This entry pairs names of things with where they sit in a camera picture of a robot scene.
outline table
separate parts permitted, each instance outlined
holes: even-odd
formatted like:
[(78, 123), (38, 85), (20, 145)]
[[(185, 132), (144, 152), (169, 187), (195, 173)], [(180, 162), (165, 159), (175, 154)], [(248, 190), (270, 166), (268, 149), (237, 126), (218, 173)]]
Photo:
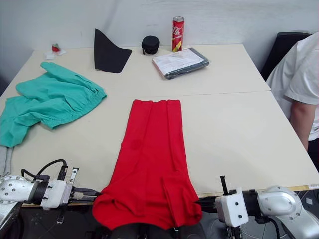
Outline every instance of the table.
[[(121, 74), (95, 71), (92, 58), (85, 57), (93, 57), (92, 49), (68, 50), (55, 62), (101, 85), (108, 97), (56, 130), (35, 125), (13, 151), (13, 173), (22, 168), (36, 173), (46, 163), (64, 158), (70, 169), (80, 168), (75, 186), (101, 190), (113, 173), (133, 99), (180, 99), (188, 169), (199, 195), (222, 192), (219, 175), (226, 175), (230, 189), (319, 182), (319, 174), (242, 45), (196, 49), (212, 59), (211, 66), (170, 81), (160, 78), (151, 65), (146, 67), (149, 76), (140, 76), (136, 62), (148, 64), (151, 58), (139, 48), (133, 48)], [(1, 108), (6, 97), (17, 95), (15, 84), (44, 73), (39, 66), (42, 57), (41, 52), (33, 53), (0, 98)], [(240, 67), (245, 71), (238, 74)], [(56, 176), (58, 169), (52, 166), (47, 174)]]

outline teal garment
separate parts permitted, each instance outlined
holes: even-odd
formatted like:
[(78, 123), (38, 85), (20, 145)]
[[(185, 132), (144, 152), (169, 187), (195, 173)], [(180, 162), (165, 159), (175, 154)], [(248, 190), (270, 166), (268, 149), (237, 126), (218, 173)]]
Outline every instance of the teal garment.
[(47, 72), (17, 84), (22, 96), (6, 100), (0, 117), (0, 145), (21, 144), (29, 128), (41, 122), (50, 129), (91, 111), (106, 96), (84, 76), (54, 63), (42, 62)]

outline white wall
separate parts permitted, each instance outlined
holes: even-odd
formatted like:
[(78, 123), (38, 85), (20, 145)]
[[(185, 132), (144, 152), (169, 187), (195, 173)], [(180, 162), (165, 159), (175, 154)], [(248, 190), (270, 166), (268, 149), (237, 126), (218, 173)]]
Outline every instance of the white wall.
[(34, 49), (91, 47), (94, 29), (119, 46), (146, 35), (171, 44), (172, 17), (184, 43), (244, 43), (260, 69), (277, 32), (318, 31), (319, 0), (0, 0), (0, 75), (11, 81)]

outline person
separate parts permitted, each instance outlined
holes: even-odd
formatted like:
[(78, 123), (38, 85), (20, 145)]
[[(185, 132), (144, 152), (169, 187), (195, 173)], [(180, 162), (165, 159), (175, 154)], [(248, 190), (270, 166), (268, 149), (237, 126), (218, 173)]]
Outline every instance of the person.
[(319, 33), (298, 41), (266, 80), (319, 172)]

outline red can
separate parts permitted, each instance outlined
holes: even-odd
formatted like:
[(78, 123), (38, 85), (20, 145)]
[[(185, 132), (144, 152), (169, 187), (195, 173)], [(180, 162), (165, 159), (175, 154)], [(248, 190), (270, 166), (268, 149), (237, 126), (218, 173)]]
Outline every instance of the red can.
[(182, 16), (176, 16), (173, 18), (173, 52), (181, 51), (183, 47), (184, 36), (184, 24), (185, 20)]

